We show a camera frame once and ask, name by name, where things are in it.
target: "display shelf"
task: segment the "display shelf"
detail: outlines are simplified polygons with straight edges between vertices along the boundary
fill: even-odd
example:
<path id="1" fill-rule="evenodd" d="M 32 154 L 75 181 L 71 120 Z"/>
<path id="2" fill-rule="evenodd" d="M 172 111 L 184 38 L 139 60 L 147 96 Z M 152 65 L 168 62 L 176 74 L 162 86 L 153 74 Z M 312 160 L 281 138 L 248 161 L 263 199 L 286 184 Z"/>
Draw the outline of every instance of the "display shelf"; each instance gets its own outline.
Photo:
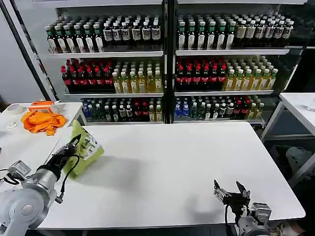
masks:
<path id="1" fill-rule="evenodd" d="M 130 125 L 130 124 L 164 124 L 163 121 L 155 122 L 88 122 L 88 125 Z"/>
<path id="2" fill-rule="evenodd" d="M 307 0 L 178 0 L 178 4 L 245 3 L 245 4 L 304 4 Z"/>
<path id="3" fill-rule="evenodd" d="M 162 57 L 163 51 L 147 52 L 104 52 L 104 53 L 56 53 L 49 54 L 52 58 L 138 58 L 138 57 Z"/>
<path id="4" fill-rule="evenodd" d="M 249 119 L 249 120 L 243 120 L 243 119 L 228 119 L 228 118 L 222 118 L 222 119 L 210 119 L 210 120 L 175 120 L 174 124 L 183 124 L 183 123 L 208 123 L 208 122 L 248 122 L 249 124 L 253 125 L 265 125 L 265 121 L 262 119 Z"/>
<path id="5" fill-rule="evenodd" d="M 82 6 L 153 5 L 161 0 L 33 0 L 35 7 L 61 8 Z"/>
<path id="6" fill-rule="evenodd" d="M 273 93 L 273 90 L 207 91 L 207 92 L 175 92 L 175 96 L 183 97 L 183 96 L 268 95 L 272 93 Z"/>
<path id="7" fill-rule="evenodd" d="M 154 93 L 80 93 L 80 94 L 65 94 L 67 99 L 82 99 L 88 97 L 97 98 L 115 98 L 115 97 L 162 97 L 162 92 Z"/>
<path id="8" fill-rule="evenodd" d="M 177 56 L 207 55 L 285 55 L 290 49 L 176 50 Z"/>

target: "chip bag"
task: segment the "chip bag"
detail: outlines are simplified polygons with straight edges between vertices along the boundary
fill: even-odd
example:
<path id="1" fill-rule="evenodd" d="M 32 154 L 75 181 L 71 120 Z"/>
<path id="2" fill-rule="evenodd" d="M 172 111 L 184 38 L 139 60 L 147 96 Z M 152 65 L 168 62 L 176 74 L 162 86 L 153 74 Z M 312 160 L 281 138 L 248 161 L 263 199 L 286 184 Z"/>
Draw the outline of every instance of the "chip bag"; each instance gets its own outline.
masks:
<path id="1" fill-rule="evenodd" d="M 80 161 L 69 175 L 72 178 L 76 178 L 104 153 L 104 149 L 95 140 L 95 138 L 80 125 L 77 120 L 73 121 L 72 126 L 73 130 L 70 138 L 71 140 L 81 134 L 81 138 L 77 144 L 76 150 L 76 154 L 80 157 Z M 71 157 L 67 161 L 63 170 L 68 173 L 68 171 L 75 165 L 76 162 L 77 157 Z"/>

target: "orange towel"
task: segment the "orange towel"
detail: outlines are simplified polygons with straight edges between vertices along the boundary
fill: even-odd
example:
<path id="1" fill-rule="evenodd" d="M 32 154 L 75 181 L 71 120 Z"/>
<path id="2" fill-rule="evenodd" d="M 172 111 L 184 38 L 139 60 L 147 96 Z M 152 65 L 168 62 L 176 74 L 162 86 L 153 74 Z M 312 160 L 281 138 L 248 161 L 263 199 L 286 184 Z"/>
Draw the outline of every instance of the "orange towel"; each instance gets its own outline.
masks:
<path id="1" fill-rule="evenodd" d="M 62 127 L 66 119 L 59 114 L 27 112 L 23 115 L 21 122 L 31 133 L 45 131 L 47 135 L 54 135 L 56 128 Z"/>

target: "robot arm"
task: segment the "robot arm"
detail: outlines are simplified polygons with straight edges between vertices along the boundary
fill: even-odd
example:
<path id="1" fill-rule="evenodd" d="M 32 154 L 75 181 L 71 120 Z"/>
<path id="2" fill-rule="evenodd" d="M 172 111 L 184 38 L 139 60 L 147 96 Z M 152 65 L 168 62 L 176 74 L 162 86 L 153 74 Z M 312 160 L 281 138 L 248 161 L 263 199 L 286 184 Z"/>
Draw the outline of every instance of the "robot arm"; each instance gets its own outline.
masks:
<path id="1" fill-rule="evenodd" d="M 22 161 L 8 168 L 9 173 L 4 181 L 16 185 L 19 180 L 21 186 L 0 193 L 0 236 L 23 236 L 27 229 L 35 229 L 43 222 L 54 201 L 59 204 L 63 202 L 65 180 L 79 162 L 75 152 L 80 138 L 81 135 L 78 135 L 61 147 L 33 175 L 26 177 L 31 169 Z M 55 182 L 60 179 L 63 167 L 73 156 L 77 156 L 78 161 L 64 178 L 61 194 L 57 197 Z"/>
<path id="2" fill-rule="evenodd" d="M 232 235 L 227 224 L 227 209 L 231 207 L 235 214 L 235 223 L 239 228 L 239 236 L 269 236 L 268 220 L 271 215 L 271 209 L 264 203 L 253 203 L 249 208 L 250 191 L 236 182 L 240 193 L 226 192 L 220 188 L 218 182 L 214 180 L 214 195 L 224 204 L 225 207 L 225 227 L 226 234 Z"/>

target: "orange box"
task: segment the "orange box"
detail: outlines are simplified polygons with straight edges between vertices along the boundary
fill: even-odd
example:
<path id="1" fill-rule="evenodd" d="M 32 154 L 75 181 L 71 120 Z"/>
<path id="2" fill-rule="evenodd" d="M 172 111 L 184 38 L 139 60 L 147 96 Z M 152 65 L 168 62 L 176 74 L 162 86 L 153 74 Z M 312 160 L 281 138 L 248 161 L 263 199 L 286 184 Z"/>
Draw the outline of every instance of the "orange box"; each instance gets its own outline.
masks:
<path id="1" fill-rule="evenodd" d="M 37 101 L 33 102 L 29 106 L 31 112 L 44 112 L 58 114 L 58 108 L 55 106 L 53 101 Z"/>

